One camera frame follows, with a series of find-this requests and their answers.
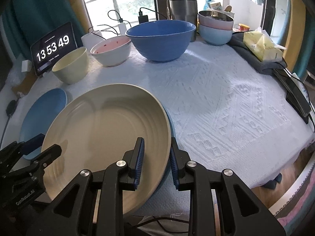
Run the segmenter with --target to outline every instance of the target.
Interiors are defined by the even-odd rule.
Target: yellow bowl
[[[88,73],[89,59],[86,48],[78,48],[60,59],[52,72],[64,83],[74,84],[82,80]]]

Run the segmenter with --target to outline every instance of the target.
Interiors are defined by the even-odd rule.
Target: black phone
[[[273,69],[273,73],[289,92],[286,100],[294,107],[295,110],[299,111],[301,117],[304,121],[306,121],[306,117],[308,118],[308,115],[311,112],[311,106],[308,100],[306,100],[300,89],[283,69]]]

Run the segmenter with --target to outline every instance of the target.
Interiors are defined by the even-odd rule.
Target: teal curtain
[[[85,34],[68,0],[11,0],[2,20],[15,57],[32,60],[30,47],[50,31],[71,22],[78,47]]]
[[[305,30],[303,36],[303,42],[300,50],[299,57],[294,66],[293,72],[297,74],[299,78],[303,78],[306,73],[308,62],[311,57],[315,41],[315,20],[311,14],[306,10]]]

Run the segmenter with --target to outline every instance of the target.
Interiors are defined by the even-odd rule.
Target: small box
[[[223,10],[222,5],[221,5],[220,2],[211,2],[209,4],[210,4],[210,8],[213,9],[213,10],[217,10],[217,11],[222,11]]]
[[[22,61],[22,73],[30,72],[33,67],[33,63],[30,60],[23,60]]]

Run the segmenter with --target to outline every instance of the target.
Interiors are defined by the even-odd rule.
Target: black cable
[[[113,31],[111,31],[111,30],[101,30],[102,32],[112,32],[113,34],[116,34],[116,33],[114,33]]]
[[[101,38],[103,38],[104,40],[106,40],[103,36],[100,36],[100,35],[98,35],[98,34],[96,34],[96,33],[93,33],[93,32],[91,32],[92,34],[95,34],[95,35],[97,35],[97,36],[99,36],[99,37],[101,37]]]
[[[5,126],[4,126],[3,133],[2,133],[2,137],[1,137],[1,142],[0,142],[0,148],[1,148],[1,146],[2,146],[2,141],[3,141],[4,133],[5,133],[6,129],[7,129],[7,125],[8,125],[8,123],[9,123],[10,118],[11,118],[11,117],[8,117],[8,118],[7,118],[7,123],[6,123]]]
[[[3,141],[4,133],[7,129],[7,125],[9,124],[9,120],[16,110],[16,107],[18,105],[18,101],[19,101],[19,98],[17,100],[11,100],[9,102],[9,104],[7,105],[7,108],[5,109],[5,113],[7,114],[7,123],[5,124],[4,129],[3,129],[3,133],[2,133],[2,137],[1,137],[1,141],[0,141],[0,148],[2,146],[2,141]]]
[[[100,27],[100,26],[108,26],[108,27],[110,27],[110,28],[114,29],[112,26],[110,26],[110,25],[106,25],[106,24],[103,24],[103,25],[97,25],[97,27]]]
[[[119,21],[119,19],[113,19],[113,18],[111,18],[111,17],[109,16],[109,12],[111,12],[111,11],[116,12],[116,13],[117,13],[117,15],[119,16],[119,18],[121,19],[121,16],[120,16],[120,14],[119,14],[119,12],[118,12],[118,11],[116,11],[116,10],[110,10],[110,11],[108,11],[107,16],[108,16],[111,20],[117,20],[117,21]]]
[[[130,24],[130,22],[128,20],[123,20],[123,21],[127,21],[129,23],[129,25],[130,25],[130,28],[132,28],[132,26],[131,26],[131,24]]]
[[[188,232],[171,232],[171,231],[168,231],[168,230],[166,230],[166,229],[161,225],[161,223],[159,222],[159,220],[171,220],[171,221],[176,221],[176,222],[180,222],[180,223],[189,224],[188,221],[181,220],[181,219],[177,219],[177,218],[168,218],[168,217],[155,218],[155,217],[154,217],[154,219],[151,219],[151,220],[145,221],[145,222],[143,222],[143,223],[134,225],[133,228],[138,228],[138,227],[141,227],[141,226],[144,226],[144,225],[146,225],[146,224],[149,224],[149,223],[152,223],[152,222],[155,222],[155,221],[156,221],[156,222],[159,224],[159,226],[160,226],[165,232],[168,232],[168,233],[188,233]]]
[[[276,62],[276,63],[279,64],[279,65],[281,65],[281,66],[283,67],[283,69],[284,69],[286,72],[288,72],[288,71],[287,71],[287,68],[284,67],[283,64],[281,64],[281,63],[279,63],[279,62]],[[306,90],[306,93],[308,94],[308,104],[310,105],[311,110],[312,110],[313,113],[315,114],[315,111],[314,111],[314,109],[313,109],[313,106],[311,105],[310,94],[308,93],[308,89],[306,88],[304,82],[302,82],[300,79],[294,77],[294,76],[291,74],[290,71],[289,71],[289,74],[290,74],[290,76],[291,76],[293,79],[296,79],[297,81],[299,81],[300,83],[303,84],[303,86],[304,86],[304,88],[305,88],[305,90]],[[312,118],[312,116],[311,116],[310,114],[308,115],[308,118],[310,118],[310,119],[311,119],[311,122],[313,123],[314,133],[315,133],[315,123],[314,123],[314,121],[313,121],[313,118]]]
[[[162,226],[162,224],[160,223],[160,221],[157,220],[157,223],[158,223],[158,225],[163,229],[163,231],[165,231],[165,232],[167,232],[167,233],[174,233],[174,234],[175,234],[175,233],[178,233],[178,234],[179,234],[179,233],[188,233],[188,232],[172,232],[172,231],[169,231],[169,230],[165,229],[164,226]]]
[[[149,10],[149,11],[153,11],[153,12],[157,13],[158,15],[161,15],[161,16],[163,16],[164,18],[167,19],[167,17],[165,17],[163,14],[161,14],[161,13],[159,13],[159,12],[157,12],[157,11],[151,10],[151,9],[149,9],[149,8],[146,8],[146,7],[141,7],[141,8],[139,9],[139,11],[141,11],[141,9],[147,9],[147,10]]]
[[[119,19],[122,19],[122,17],[120,16],[120,14],[119,14],[119,12],[118,12],[118,11],[116,11],[116,10],[110,10],[110,11],[114,11],[114,12],[116,12],[116,13],[118,14],[118,16],[119,16]],[[110,12],[110,11],[108,11],[107,16],[108,16],[111,20],[116,20],[116,21],[119,21],[119,19],[114,19],[114,18],[111,18],[111,17],[109,16],[109,12]],[[122,21],[126,21],[126,22],[128,22],[128,23],[129,23],[129,25],[130,25],[130,28],[132,28],[132,26],[131,26],[131,24],[130,24],[130,22],[129,22],[128,20],[122,20]]]

